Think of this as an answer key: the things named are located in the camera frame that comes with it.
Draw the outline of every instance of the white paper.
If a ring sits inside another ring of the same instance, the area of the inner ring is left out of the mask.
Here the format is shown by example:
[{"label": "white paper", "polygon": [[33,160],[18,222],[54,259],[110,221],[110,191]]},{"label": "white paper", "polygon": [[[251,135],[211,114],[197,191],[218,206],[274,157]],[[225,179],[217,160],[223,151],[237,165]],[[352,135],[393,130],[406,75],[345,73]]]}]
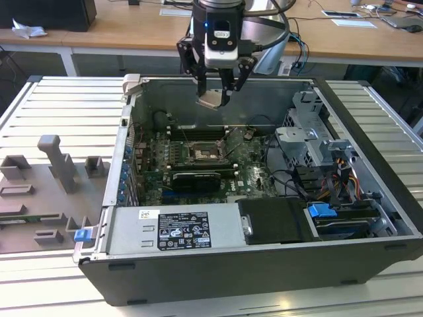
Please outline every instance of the white paper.
[{"label": "white paper", "polygon": [[160,209],[141,209],[138,213],[138,219],[158,219]]},{"label": "white paper", "polygon": [[377,28],[376,25],[369,21],[340,20],[335,18],[333,18],[332,21],[337,26],[352,26],[353,28]]},{"label": "white paper", "polygon": [[26,26],[16,22],[13,19],[12,31],[22,38],[29,39],[30,37],[45,36],[47,35],[44,28],[41,26]]}]

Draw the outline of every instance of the paper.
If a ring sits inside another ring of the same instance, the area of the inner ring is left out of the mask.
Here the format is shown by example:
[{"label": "paper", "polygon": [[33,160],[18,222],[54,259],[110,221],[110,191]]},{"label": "paper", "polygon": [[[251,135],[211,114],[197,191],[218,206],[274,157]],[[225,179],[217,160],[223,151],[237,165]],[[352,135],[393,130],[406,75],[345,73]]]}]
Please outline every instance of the paper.
[{"label": "paper", "polygon": [[31,37],[45,36],[47,35],[46,31],[41,26],[26,26],[16,22],[13,19],[12,31],[22,38],[29,39]]},{"label": "paper", "polygon": [[377,28],[376,25],[369,21],[338,20],[335,18],[333,18],[332,21],[337,26],[352,26],[354,28]]}]

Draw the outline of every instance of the wooden desk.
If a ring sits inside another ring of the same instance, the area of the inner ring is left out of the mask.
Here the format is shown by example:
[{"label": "wooden desk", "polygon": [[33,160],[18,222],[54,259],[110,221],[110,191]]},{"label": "wooden desk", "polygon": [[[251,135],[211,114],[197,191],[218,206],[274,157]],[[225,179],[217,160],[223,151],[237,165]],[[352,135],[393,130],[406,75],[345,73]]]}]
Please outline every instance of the wooden desk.
[{"label": "wooden desk", "polygon": [[[351,11],[349,0],[319,0],[319,3],[326,10]],[[189,18],[160,16],[161,6],[152,3],[128,6],[126,1],[96,0],[96,7],[98,14],[88,32],[48,31],[46,37],[25,40],[10,30],[0,30],[0,45],[11,51],[59,53],[68,75],[77,75],[72,60],[76,53],[178,56],[175,45],[185,34]],[[395,4],[395,7],[405,9],[403,5]],[[326,17],[321,10],[316,2],[297,0],[287,16]],[[309,61],[423,66],[423,33],[396,30],[377,19],[369,21],[377,28],[342,27],[329,19],[299,19],[301,37],[310,47]],[[295,23],[291,21],[290,25],[296,32]],[[298,45],[289,43],[284,58],[293,59],[298,53]]]},{"label": "wooden desk", "polygon": [[[319,0],[325,10],[351,11],[348,0]],[[314,18],[324,17],[316,2],[308,7],[307,0],[299,0],[288,12],[289,17]],[[394,4],[394,8],[406,10],[402,5]],[[365,15],[364,9],[359,14]],[[406,13],[398,12],[402,17]],[[353,28],[337,26],[331,20],[297,20],[301,38],[310,47],[311,61],[322,59],[368,59],[375,65],[395,61],[417,61],[423,63],[423,32],[409,33],[397,30],[386,22],[376,18],[366,19],[377,28]],[[290,23],[296,32],[295,23]]]}]

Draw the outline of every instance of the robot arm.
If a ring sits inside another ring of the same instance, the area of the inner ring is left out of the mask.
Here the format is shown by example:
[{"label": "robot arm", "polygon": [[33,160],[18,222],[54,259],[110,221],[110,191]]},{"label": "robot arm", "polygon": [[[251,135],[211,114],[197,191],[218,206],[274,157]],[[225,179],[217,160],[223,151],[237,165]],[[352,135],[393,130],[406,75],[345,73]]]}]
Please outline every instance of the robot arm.
[{"label": "robot arm", "polygon": [[[245,11],[245,0],[194,0],[194,36],[181,39],[177,48],[185,73],[193,76],[198,82],[199,104],[212,109],[226,105],[232,92],[240,91],[257,64],[257,58],[252,54],[271,48],[288,36],[289,23],[283,12],[292,7],[295,0],[283,9],[276,0],[271,2],[276,9]],[[245,17],[269,15],[281,15],[286,26],[277,40],[260,45],[241,39]],[[238,79],[235,79],[233,74],[236,67],[239,68]],[[206,74],[210,71],[219,73],[222,90],[207,89]]]}]

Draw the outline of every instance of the black plastic cover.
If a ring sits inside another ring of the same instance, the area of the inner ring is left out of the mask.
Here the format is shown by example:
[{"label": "black plastic cover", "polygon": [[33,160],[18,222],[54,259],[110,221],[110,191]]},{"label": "black plastic cover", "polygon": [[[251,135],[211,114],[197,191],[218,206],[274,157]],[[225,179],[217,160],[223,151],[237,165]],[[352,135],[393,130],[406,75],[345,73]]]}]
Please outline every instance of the black plastic cover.
[{"label": "black plastic cover", "polygon": [[239,213],[249,218],[252,235],[247,244],[313,241],[304,201],[296,197],[267,197],[238,201]]}]

